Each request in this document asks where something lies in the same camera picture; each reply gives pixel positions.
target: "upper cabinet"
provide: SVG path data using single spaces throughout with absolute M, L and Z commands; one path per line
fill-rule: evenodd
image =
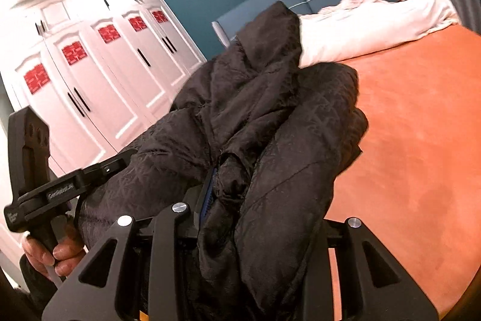
M 49 125 L 56 175 L 119 152 L 205 61 L 163 0 L 34 0 L 2 22 L 7 93 Z

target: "mattress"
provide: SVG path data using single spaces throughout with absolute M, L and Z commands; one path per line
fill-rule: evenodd
M 442 316 L 481 264 L 481 36 L 451 26 L 343 63 L 369 130 L 326 218 L 361 218 Z

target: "black door handle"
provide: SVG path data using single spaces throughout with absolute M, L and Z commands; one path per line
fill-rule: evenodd
M 150 66 L 150 63 L 148 62 L 147 58 L 144 56 L 144 54 L 142 53 L 142 51 L 137 48 L 137 52 L 139 53 L 140 57 L 141 57 L 142 59 L 144 59 L 145 64 L 147 64 L 149 67 L 151 67 L 151 66 Z
M 82 98 L 82 96 L 81 96 L 80 93 L 78 92 L 77 88 L 74 88 L 74 91 L 75 91 L 76 95 L 78 95 L 78 98 L 80 98 L 80 101 L 82 101 L 82 104 L 87 108 L 87 110 L 88 110 L 89 112 L 92 112 L 92 111 L 90 110 L 90 108 L 88 107 L 87 103 L 85 102 L 85 100 Z
M 167 41 L 169 41 L 170 46 L 174 49 L 175 52 L 177 52 L 177 49 L 176 49 L 176 48 L 174 47 L 174 45 L 172 44 L 172 41 L 170 41 L 170 39 L 169 39 L 167 36 L 165 36 L 165 39 L 166 39 Z
M 77 108 L 77 110 L 80 112 L 80 114 L 82 115 L 82 117 L 85 117 L 84 113 L 80 110 L 80 107 L 77 105 L 77 103 L 75 102 L 74 98 L 70 95 L 70 93 L 67 93 L 68 97 L 70 98 L 71 102 L 74 103 L 75 107 Z
M 173 55 L 174 51 L 172 50 L 172 48 L 170 48 L 169 44 L 167 44 L 167 41 L 165 41 L 165 39 L 163 37 L 162 37 L 162 42 L 165 44 L 165 46 L 167 48 L 169 48 L 170 53 Z

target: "bed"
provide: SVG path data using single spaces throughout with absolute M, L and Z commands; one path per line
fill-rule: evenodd
M 217 19 L 223 44 L 274 1 L 248 0 Z M 341 0 L 282 1 L 308 14 Z M 481 315 L 479 60 L 481 37 L 454 25 L 343 62 L 359 74 L 370 129 L 326 217 L 364 220 L 449 321 Z

